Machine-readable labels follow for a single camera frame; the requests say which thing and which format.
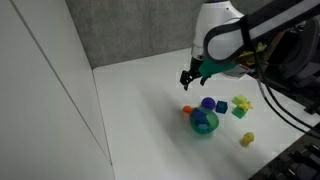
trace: black object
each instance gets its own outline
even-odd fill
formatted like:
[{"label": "black object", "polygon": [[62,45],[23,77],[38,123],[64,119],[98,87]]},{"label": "black object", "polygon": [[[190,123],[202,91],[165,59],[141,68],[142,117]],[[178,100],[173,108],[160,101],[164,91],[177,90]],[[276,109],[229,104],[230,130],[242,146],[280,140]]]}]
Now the black object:
[{"label": "black object", "polygon": [[267,180],[320,180],[320,159],[315,156],[309,147],[319,149],[318,146],[310,144],[307,149],[290,153],[292,159],[283,160],[277,157],[268,164],[270,170]]},{"label": "black object", "polygon": [[288,10],[289,8],[300,3],[302,0],[276,0],[269,4],[263,6],[259,10],[253,12],[249,16],[249,29],[254,28],[263,22],[281,14],[282,12]]},{"label": "black object", "polygon": [[305,146],[305,148],[320,159],[320,149],[318,146],[310,144],[309,146]]},{"label": "black object", "polygon": [[239,20],[243,45],[245,50],[255,51],[253,42],[251,42],[251,38],[250,38],[248,18],[249,16],[245,15]]},{"label": "black object", "polygon": [[189,71],[182,71],[182,74],[180,77],[180,83],[184,86],[185,90],[188,90],[189,84],[194,79],[201,77],[201,74],[198,69],[202,63],[203,63],[203,61],[192,58],[191,64],[190,64],[190,70]]},{"label": "black object", "polygon": [[[260,65],[260,60],[259,60],[259,57],[257,55],[257,53],[254,51],[254,59],[255,59],[255,62],[257,64],[257,69],[258,69],[258,75],[259,75],[259,78],[261,78],[265,83],[266,83],[266,88],[270,94],[270,96],[272,97],[272,99],[275,101],[275,103],[277,104],[277,106],[283,110],[285,113],[287,113],[290,117],[292,117],[294,120],[296,120],[297,122],[299,122],[300,124],[303,124],[304,126],[316,131],[319,133],[319,130],[316,129],[316,128],[313,128],[312,126],[310,126],[309,124],[306,124],[305,122],[301,121],[300,119],[296,118],[295,116],[293,116],[290,112],[288,112],[279,102],[278,100],[275,98],[275,96],[273,95],[271,89],[270,89],[270,86],[269,86],[269,82],[268,80],[266,79],[265,75],[264,75],[264,72],[262,71],[261,69],[261,65]],[[266,97],[265,93],[264,93],[264,90],[263,88],[261,87],[261,82],[258,80],[258,85],[259,85],[259,88],[260,88],[260,91],[262,93],[262,96],[264,97],[264,100],[265,102],[268,104],[268,106],[284,121],[286,122],[287,124],[289,124],[291,127],[311,136],[311,137],[314,137],[316,139],[319,139],[320,140],[320,137],[319,136],[315,136],[313,135],[312,133],[310,132],[307,132],[303,129],[301,129],[300,127],[294,125],[293,123],[291,123],[290,121],[288,121],[285,117],[283,117],[274,107],[273,105],[269,102],[268,98]]]},{"label": "black object", "polygon": [[315,113],[320,105],[319,33],[319,22],[313,18],[306,21],[300,37],[286,33],[269,61],[281,63],[281,68],[268,67],[267,70],[269,76],[278,73],[282,77],[280,83],[286,86],[287,94],[301,94],[314,102],[305,109],[310,114]]}]

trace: cable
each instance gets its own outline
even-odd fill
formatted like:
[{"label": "cable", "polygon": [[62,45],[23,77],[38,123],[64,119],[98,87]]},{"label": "cable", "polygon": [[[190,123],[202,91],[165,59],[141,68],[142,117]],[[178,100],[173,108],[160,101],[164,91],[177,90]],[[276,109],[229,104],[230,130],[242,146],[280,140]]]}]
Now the cable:
[{"label": "cable", "polygon": [[307,134],[307,135],[309,135],[309,136],[311,136],[311,137],[313,137],[313,138],[316,138],[316,139],[320,140],[320,137],[319,137],[319,136],[315,136],[315,135],[313,135],[312,133],[310,133],[310,132],[308,132],[308,131],[305,131],[305,130],[299,128],[298,126],[296,126],[296,125],[292,124],[290,121],[288,121],[285,117],[283,117],[283,116],[272,106],[272,104],[270,103],[270,101],[267,99],[267,97],[266,97],[266,95],[265,95],[265,93],[264,93],[264,90],[263,90],[263,88],[262,88],[262,85],[261,85],[260,80],[258,80],[258,85],[259,85],[261,94],[262,94],[262,96],[263,96],[263,99],[266,101],[266,103],[268,104],[268,106],[269,106],[284,122],[286,122],[287,124],[289,124],[289,125],[292,126],[293,128],[295,128],[295,129],[297,129],[297,130],[299,130],[299,131],[301,131],[301,132],[303,132],[303,133],[305,133],[305,134]]},{"label": "cable", "polygon": [[[309,124],[303,122],[302,120],[300,120],[300,119],[298,119],[297,117],[295,117],[294,115],[292,115],[290,112],[288,112],[288,111],[278,102],[278,100],[275,98],[274,94],[272,93],[272,91],[271,91],[271,89],[270,89],[270,87],[269,87],[269,83],[268,83],[268,81],[266,80],[265,74],[263,73],[263,71],[262,71],[262,69],[261,69],[261,65],[260,65],[260,62],[259,62],[259,57],[258,57],[257,52],[256,52],[255,50],[254,50],[254,54],[253,54],[253,55],[254,55],[254,59],[255,59],[255,61],[256,61],[257,67],[258,67],[258,68],[257,68],[257,69],[258,69],[258,75],[259,75],[259,77],[260,77],[260,75],[262,76],[262,80],[265,81],[265,86],[266,86],[266,88],[267,88],[267,91],[269,92],[270,96],[272,97],[272,99],[274,100],[274,102],[277,104],[277,106],[278,106],[281,110],[283,110],[286,114],[288,114],[290,117],[292,117],[294,120],[296,120],[297,122],[299,122],[300,124],[308,127],[308,128],[311,129],[311,130],[314,130],[315,132],[317,132],[318,134],[320,134],[320,131],[319,131],[318,129],[310,126]],[[283,119],[286,123],[288,123],[289,125],[291,125],[291,126],[294,127],[295,129],[298,129],[299,131],[304,132],[304,133],[306,133],[306,134],[308,134],[308,135],[310,135],[310,136],[312,136],[312,137],[315,137],[315,138],[317,138],[317,139],[320,140],[319,137],[314,136],[314,135],[312,135],[311,133],[308,133],[308,132],[302,130],[301,128],[293,125],[291,122],[289,122],[287,119],[285,119],[285,118],[284,118],[277,110],[275,110],[275,108],[270,104],[270,102],[268,101],[268,99],[267,99],[266,96],[265,96],[265,93],[264,93],[262,87],[260,88],[260,90],[262,90],[261,93],[263,94],[264,99],[265,99],[265,101],[267,102],[267,104],[270,106],[270,108],[271,108],[279,117],[281,117],[281,119]]]}]

